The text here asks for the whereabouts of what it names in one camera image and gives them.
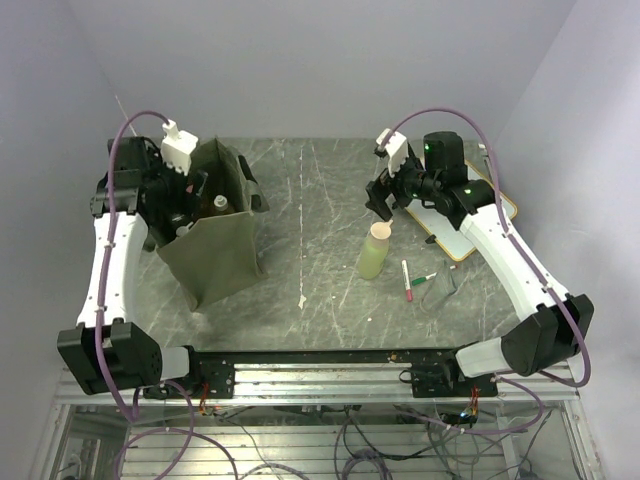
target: gray marble surface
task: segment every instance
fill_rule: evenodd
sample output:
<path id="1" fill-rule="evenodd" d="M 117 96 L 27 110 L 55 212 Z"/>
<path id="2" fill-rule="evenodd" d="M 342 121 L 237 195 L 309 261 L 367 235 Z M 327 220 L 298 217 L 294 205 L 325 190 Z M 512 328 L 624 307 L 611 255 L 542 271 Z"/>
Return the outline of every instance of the gray marble surface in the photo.
<path id="1" fill-rule="evenodd" d="M 218 351 L 453 347 L 516 324 L 506 292 L 477 252 L 453 272 L 459 289 L 441 309 L 430 315 L 420 310 L 426 284 L 414 287 L 416 299 L 407 302 L 401 260 L 417 277 L 448 257 L 425 244 L 426 232 L 406 212 L 394 214 L 382 273 L 369 281 L 358 276 L 362 243 L 377 221 L 364 207 L 364 187 L 384 165 L 372 154 L 371 139 L 223 141 L 247 157 L 269 199 L 271 211 L 257 215 L 257 245 L 270 277 L 192 313 L 167 266 L 155 253 L 143 253 L 137 323 L 160 345 Z M 467 151 L 477 157 L 475 149 Z"/>

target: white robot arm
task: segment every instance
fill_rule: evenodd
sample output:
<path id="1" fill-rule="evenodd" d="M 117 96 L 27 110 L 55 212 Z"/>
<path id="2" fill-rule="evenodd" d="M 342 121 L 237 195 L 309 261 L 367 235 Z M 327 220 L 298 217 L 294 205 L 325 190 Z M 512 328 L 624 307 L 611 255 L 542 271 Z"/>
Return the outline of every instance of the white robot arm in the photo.
<path id="1" fill-rule="evenodd" d="M 378 138 L 381 146 L 389 130 Z M 513 303 L 520 325 L 500 338 L 459 349 L 456 360 L 465 377 L 514 370 L 527 376 L 578 353 L 578 345 L 559 308 L 553 291 L 586 334 L 593 305 L 585 295 L 574 297 L 549 274 L 524 243 L 510 221 L 505 234 L 494 192 L 484 180 L 469 181 L 462 139 L 454 132 L 435 132 L 424 137 L 425 165 L 413 154 L 406 137 L 394 132 L 376 154 L 389 157 L 388 167 L 367 185 L 367 207 L 383 220 L 391 218 L 386 204 L 393 195 L 404 208 L 415 199 L 425 208 L 445 215 L 485 258 Z M 542 284 L 508 237 L 522 246 L 538 268 Z"/>

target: green fabric bag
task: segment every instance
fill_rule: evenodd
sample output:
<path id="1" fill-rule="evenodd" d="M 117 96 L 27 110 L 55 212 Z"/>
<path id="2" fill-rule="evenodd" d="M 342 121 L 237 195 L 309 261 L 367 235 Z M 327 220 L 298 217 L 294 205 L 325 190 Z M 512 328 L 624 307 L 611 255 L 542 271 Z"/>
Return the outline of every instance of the green fabric bag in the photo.
<path id="1" fill-rule="evenodd" d="M 186 235 L 157 250 L 194 311 L 267 277 L 257 262 L 254 212 L 269 210 L 269 204 L 246 159 L 218 139 L 200 145 L 191 159 L 192 172 L 209 174 L 205 209 L 224 192 L 236 211 L 200 218 Z"/>

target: cable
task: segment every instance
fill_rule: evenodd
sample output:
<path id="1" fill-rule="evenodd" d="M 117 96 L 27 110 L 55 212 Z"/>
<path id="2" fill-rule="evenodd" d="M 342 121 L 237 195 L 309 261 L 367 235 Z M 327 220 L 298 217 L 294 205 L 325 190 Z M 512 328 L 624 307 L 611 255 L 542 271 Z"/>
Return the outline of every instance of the cable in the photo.
<path id="1" fill-rule="evenodd" d="M 342 469 L 342 480 L 347 480 L 351 470 L 353 470 L 356 465 L 363 462 L 370 463 L 376 467 L 376 470 L 380 475 L 380 480 L 393 480 L 393 475 L 384 463 L 384 459 L 373 450 L 368 449 L 358 450 L 355 456 L 347 460 L 347 463 Z"/>
<path id="2" fill-rule="evenodd" d="M 115 200 L 115 187 L 114 187 L 114 169 L 116 162 L 116 155 L 118 153 L 118 147 L 120 140 L 124 136 L 125 130 L 133 123 L 135 119 L 143 115 L 151 115 L 161 119 L 164 123 L 169 123 L 169 119 L 164 115 L 154 112 L 152 110 L 143 110 L 136 113 L 131 118 L 127 119 L 118 130 L 113 144 L 111 145 L 111 152 L 109 153 L 109 167 L 107 170 L 107 195 L 109 199 L 109 230 L 107 233 L 107 243 L 104 249 L 104 255 L 102 257 L 102 267 L 100 269 L 100 280 L 98 283 L 98 309 L 96 310 L 96 327 L 95 327 L 95 349 L 96 357 L 98 359 L 98 365 L 100 366 L 100 373 L 104 378 L 105 383 L 113 399 L 115 400 L 118 408 L 127 419 L 129 423 L 136 421 L 136 416 L 133 410 L 131 410 L 124 402 L 122 395 L 118 391 L 118 387 L 111 376 L 107 360 L 104 356 L 104 350 L 102 347 L 102 326 L 104 325 L 104 311 L 105 311 L 105 297 L 107 292 L 107 278 L 109 275 L 109 264 L 111 262 L 111 253 L 113 251 L 113 241 L 116 235 L 116 226 L 118 223 L 118 216 L 116 215 L 116 200 Z"/>
<path id="3" fill-rule="evenodd" d="M 401 415 L 405 415 L 407 417 L 412 417 L 412 418 L 417 418 L 418 420 L 424 422 L 427 424 L 427 431 L 429 429 L 429 425 L 439 425 L 441 427 L 443 427 L 447 432 L 457 432 L 459 434 L 466 434 L 466 435 L 478 435 L 478 436 L 486 436 L 486 435 L 504 435 L 504 434 L 510 434 L 510 433 L 515 433 L 515 432 L 520 432 L 532 425 L 535 425 L 538 420 L 540 420 L 540 418 L 542 418 L 542 415 L 544 413 L 544 404 L 542 403 L 542 400 L 540 399 L 540 397 L 533 391 L 531 391 L 529 388 L 525 387 L 524 385 L 521 385 L 517 382 L 514 382 L 513 380 L 509 380 L 507 378 L 502 378 L 499 377 L 502 381 L 504 381 L 505 383 L 508 383 L 510 385 L 513 385 L 516 388 L 519 388 L 523 391 L 525 391 L 526 393 L 528 393 L 529 395 L 531 395 L 534 400 L 536 401 L 536 403 L 538 404 L 538 412 L 535 415 L 535 417 L 530 420 L 529 422 L 524 423 L 523 425 L 518 425 L 515 427 L 508 427 L 508 428 L 504 428 L 504 429 L 496 429 L 496 430 L 472 430 L 472 429 L 465 429 L 465 428 L 461 428 L 461 427 L 456 427 L 453 425 L 449 425 L 445 422 L 443 422 L 442 420 L 439 419 L 435 419 L 435 418 L 431 418 L 431 417 L 427 417 L 425 415 L 422 415 L 420 413 L 415 413 L 415 412 L 407 412 L 407 411 L 402 411 L 402 410 L 396 410 L 394 412 L 392 412 L 393 414 L 397 415 L 398 413 Z M 338 471 L 338 444 L 340 442 L 340 437 L 343 435 L 345 429 L 347 428 L 347 426 L 349 425 L 349 423 L 352 422 L 352 417 L 349 415 L 347 417 L 347 419 L 343 422 L 342 426 L 340 427 L 340 430 L 338 431 L 338 434 L 336 435 L 336 440 L 334 442 L 334 446 L 333 446 L 333 468 L 334 468 L 334 473 L 336 475 L 336 479 L 337 480 L 346 480 L 346 477 L 341 476 L 340 472 Z M 382 457 L 381 452 L 379 452 L 373 445 L 371 445 L 370 442 L 368 442 L 368 440 L 365 440 L 367 445 L 369 445 L 369 447 L 371 448 L 371 452 L 373 452 L 373 454 L 375 454 L 378 457 Z M 427 449 L 433 449 L 436 454 L 439 454 L 439 452 L 436 451 L 436 449 L 434 448 L 433 442 L 432 445 L 430 447 L 428 447 Z"/>
<path id="4" fill-rule="evenodd" d="M 246 428 L 244 428 L 244 425 L 240 425 L 240 424 L 238 424 L 238 423 L 231 422 L 231 421 L 229 421 L 229 420 L 227 420 L 227 419 L 223 419 L 223 420 L 224 420 L 225 422 L 227 422 L 227 423 L 230 423 L 231 425 L 235 425 L 236 427 L 240 427 L 240 428 L 242 429 L 242 431 L 245 433 L 245 435 L 247 435 L 247 436 L 251 439 L 251 442 L 253 443 L 253 446 L 256 448 L 256 452 L 258 453 L 258 456 L 260 457 L 260 460 L 262 460 L 263 465 L 270 465 L 270 463 L 269 463 L 269 462 L 267 462 L 267 460 L 265 460 L 265 458 L 262 456 L 262 452 L 260 452 L 260 448 L 258 447 L 258 442 L 256 442 L 256 439 L 255 439 L 255 438 L 253 438 L 253 435 L 251 435 L 251 434 L 249 433 L 249 431 L 248 431 Z M 274 470 L 274 468 L 273 468 L 273 467 L 271 468 L 271 471 L 272 471 L 272 472 L 273 472 L 273 474 L 276 476 L 276 478 L 278 478 L 278 480 L 282 480 L 282 477 L 280 477 L 280 475 L 278 474 L 278 472 L 276 472 L 276 471 Z M 242 478 L 244 478 L 244 477 L 246 477 L 246 476 L 248 476 L 248 475 L 250 475 L 250 474 L 251 474 L 250 472 L 245 473 L 245 474 L 242 476 Z"/>
<path id="5" fill-rule="evenodd" d="M 355 453 L 351 451 L 351 449 L 349 448 L 349 445 L 347 445 L 347 428 L 349 427 L 349 424 L 353 424 L 353 426 L 356 428 L 356 430 L 358 431 L 358 433 L 360 434 L 360 436 L 362 437 L 362 439 L 365 441 L 365 443 L 368 445 L 368 447 L 375 452 L 378 456 L 380 456 L 381 458 L 387 459 L 387 460 L 393 460 L 395 462 L 402 462 L 404 460 L 411 460 L 413 458 L 427 458 L 429 455 L 421 455 L 424 452 L 427 452 L 429 450 L 433 450 L 433 446 L 428 446 L 425 448 L 422 448 L 420 450 L 418 450 L 417 452 L 414 452 L 410 455 L 398 455 L 398 454 L 391 454 L 391 453 L 383 453 L 380 450 L 378 450 L 370 441 L 369 439 L 365 436 L 364 432 L 362 430 L 360 430 L 360 427 L 358 426 L 358 424 L 356 423 L 355 419 L 353 419 L 353 417 L 349 417 L 349 422 L 347 422 L 346 427 L 344 428 L 344 430 L 342 431 L 342 442 L 344 443 L 345 448 L 347 449 L 347 452 L 349 452 L 349 455 L 351 455 L 352 457 L 355 456 Z"/>
<path id="6" fill-rule="evenodd" d="M 165 383 L 167 385 L 172 386 L 176 390 L 178 390 L 180 395 L 182 395 L 184 397 L 184 399 L 187 401 L 187 405 L 189 406 L 189 430 L 159 427 L 159 428 L 152 428 L 151 430 L 148 430 L 146 432 L 140 433 L 140 434 L 136 435 L 135 437 L 133 437 L 131 440 L 129 440 L 127 443 L 124 444 L 124 446 L 120 449 L 120 451 L 116 455 L 116 458 L 115 458 L 115 460 L 113 462 L 113 478 L 115 478 L 116 480 L 118 480 L 120 478 L 120 464 L 122 462 L 122 459 L 124 457 L 125 452 L 127 451 L 127 448 L 129 448 L 133 443 L 137 442 L 141 438 L 147 437 L 149 435 L 154 435 L 154 434 L 160 433 L 160 432 L 170 432 L 170 431 L 177 431 L 178 433 L 185 433 L 186 436 L 187 436 L 187 438 L 184 441 L 184 444 L 182 445 L 182 448 L 178 452 L 178 455 L 176 455 L 176 457 L 171 461 L 169 466 L 160 475 L 158 475 L 155 478 L 155 480 L 161 480 L 164 477 L 166 477 L 167 475 L 169 475 L 169 472 L 171 472 L 171 470 L 173 470 L 173 468 L 178 464 L 178 462 L 180 461 L 180 459 L 184 455 L 184 452 L 187 451 L 187 447 L 189 446 L 189 443 L 191 442 L 191 438 L 194 437 L 194 436 L 198 436 L 199 438 L 203 437 L 203 436 L 200 436 L 199 434 L 195 434 L 194 431 L 193 431 L 194 426 L 195 426 L 196 416 L 195 416 L 195 411 L 193 410 L 193 404 L 191 403 L 191 398 L 189 398 L 189 395 L 187 394 L 186 390 L 184 388 L 182 388 L 181 385 L 179 385 L 179 384 L 177 384 L 175 382 L 172 382 L 171 380 L 167 380 Z M 138 403 L 137 402 L 137 398 L 134 398 L 134 410 L 136 410 L 136 411 L 138 410 L 138 404 L 137 403 Z M 220 445 L 218 442 L 216 442 L 215 440 L 208 439 L 208 441 L 211 441 L 212 443 L 214 443 L 215 445 L 217 445 L 219 448 L 221 448 L 223 451 L 226 452 L 225 448 L 222 445 Z M 233 459 L 231 458 L 231 455 L 229 454 L 229 455 L 227 455 L 227 457 L 233 463 Z"/>
<path id="7" fill-rule="evenodd" d="M 440 460 L 440 463 L 444 466 L 445 471 L 451 476 L 451 478 L 459 478 L 455 473 L 451 471 L 449 467 L 449 462 L 444 458 L 444 456 L 440 453 L 440 451 L 436 448 L 436 443 L 433 440 L 432 432 L 431 432 L 431 424 L 427 423 L 427 436 L 429 437 L 429 442 L 433 445 L 433 451 Z"/>
<path id="8" fill-rule="evenodd" d="M 271 468 L 272 470 L 274 468 L 279 468 L 280 470 L 284 470 L 285 472 L 291 473 L 292 475 L 295 475 L 296 477 L 301 478 L 302 480 L 311 480 L 304 473 L 296 470 L 295 468 L 287 467 L 286 465 L 282 465 L 280 463 L 271 463 L 271 462 L 267 462 L 267 463 L 264 463 L 262 465 L 258 465 L 257 467 L 252 468 L 247 473 L 242 475 L 238 480 L 243 480 L 244 478 L 247 478 L 249 475 L 253 475 L 258 470 L 263 470 L 265 468 Z"/>
<path id="9" fill-rule="evenodd" d="M 498 473 L 496 473 L 495 475 L 490 476 L 486 480 L 491 480 L 492 478 L 495 478 L 498 475 L 502 475 L 503 473 L 508 472 L 512 468 L 516 468 L 516 467 L 518 468 L 518 471 L 516 472 L 516 476 L 514 477 L 514 480 L 518 478 L 518 475 L 520 475 L 520 468 L 522 467 L 522 464 L 528 459 L 529 452 L 531 452 L 531 448 L 533 447 L 533 444 L 535 443 L 536 439 L 538 438 L 538 434 L 542 431 L 542 427 L 545 426 L 545 424 L 547 423 L 547 421 L 549 420 L 549 417 L 553 414 L 553 412 L 554 412 L 554 410 L 549 411 L 549 413 L 547 413 L 547 416 L 544 417 L 544 420 L 542 420 L 542 422 L 540 422 L 540 425 L 538 426 L 538 429 L 536 430 L 536 433 L 534 433 L 533 437 L 531 437 L 531 441 L 529 442 L 529 446 L 527 447 L 527 451 L 525 452 L 524 457 L 522 457 L 522 460 L 520 461 L 520 463 L 518 463 L 518 465 L 513 465 L 511 467 L 507 467 L 504 470 L 500 470 Z"/>
<path id="10" fill-rule="evenodd" d="M 578 327 L 578 324 L 576 323 L 576 321 L 573 319 L 571 312 L 569 312 L 567 307 L 564 305 L 564 303 L 560 299 L 560 296 L 556 293 L 556 291 L 552 287 L 547 286 L 547 281 L 544 274 L 540 271 L 540 269 L 538 268 L 536 263 L 531 259 L 531 257 L 529 257 L 529 254 L 524 250 L 522 245 L 520 245 L 520 242 L 510 232 L 508 221 L 502 209 L 502 196 L 500 194 L 500 179 L 498 177 L 497 157 L 486 135 L 480 129 L 480 126 L 471 117 L 453 108 L 448 108 L 448 107 L 426 108 L 424 110 L 419 110 L 415 113 L 412 113 L 411 115 L 409 115 L 408 117 L 400 121 L 394 128 L 389 130 L 387 135 L 385 135 L 384 139 L 382 140 L 379 148 L 383 149 L 387 144 L 387 142 L 389 141 L 389 139 L 393 136 L 393 134 L 406 122 L 408 122 L 414 117 L 417 117 L 418 115 L 422 115 L 423 113 L 429 113 L 429 112 L 450 113 L 452 115 L 462 118 L 469 125 L 471 125 L 471 127 L 476 131 L 476 133 L 482 140 L 482 143 L 484 143 L 485 148 L 487 149 L 487 158 L 489 159 L 489 170 L 490 170 L 490 174 L 491 174 L 491 178 L 493 180 L 493 186 L 494 186 L 493 190 L 495 194 L 495 203 L 498 210 L 498 217 L 500 219 L 500 224 L 502 225 L 502 229 L 504 230 L 504 233 L 507 236 L 507 238 L 509 238 L 509 240 L 513 244 L 514 248 L 518 251 L 518 253 L 522 257 L 522 259 L 529 266 L 529 268 L 531 268 L 531 270 L 533 271 L 535 276 L 538 278 L 542 286 L 549 293 L 549 296 L 551 296 L 553 301 L 556 303 L 556 305 L 562 312 L 562 315 L 564 316 L 565 320 L 569 324 L 569 328 L 571 328 L 571 331 L 573 332 L 573 335 L 575 336 L 576 341 L 578 342 L 578 346 L 580 347 L 580 351 L 582 352 L 582 359 L 584 362 L 584 374 L 580 381 L 573 382 L 570 380 L 564 380 L 563 378 L 560 378 L 556 375 L 545 372 L 544 370 L 538 373 L 540 373 L 541 375 L 544 375 L 547 378 L 555 380 L 556 382 L 559 382 L 563 385 L 567 385 L 569 387 L 580 388 L 585 386 L 587 383 L 589 383 L 589 380 L 591 378 L 591 358 L 589 357 L 589 352 L 587 350 L 587 345 L 585 344 L 584 337 L 582 336 L 582 332 L 580 331 L 580 328 Z"/>

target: bottle cap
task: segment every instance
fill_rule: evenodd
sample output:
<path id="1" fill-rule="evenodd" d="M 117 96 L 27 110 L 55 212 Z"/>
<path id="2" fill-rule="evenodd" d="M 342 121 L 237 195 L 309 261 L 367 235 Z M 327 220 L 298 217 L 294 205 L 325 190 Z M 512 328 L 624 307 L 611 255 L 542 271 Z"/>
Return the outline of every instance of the bottle cap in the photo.
<path id="1" fill-rule="evenodd" d="M 216 210 L 225 210 L 229 202 L 227 201 L 227 197 L 224 195 L 218 195 L 213 199 L 213 205 L 216 207 Z"/>
<path id="2" fill-rule="evenodd" d="M 387 222 L 376 222 L 371 225 L 371 236 L 376 240 L 386 240 L 391 236 L 391 224 Z"/>

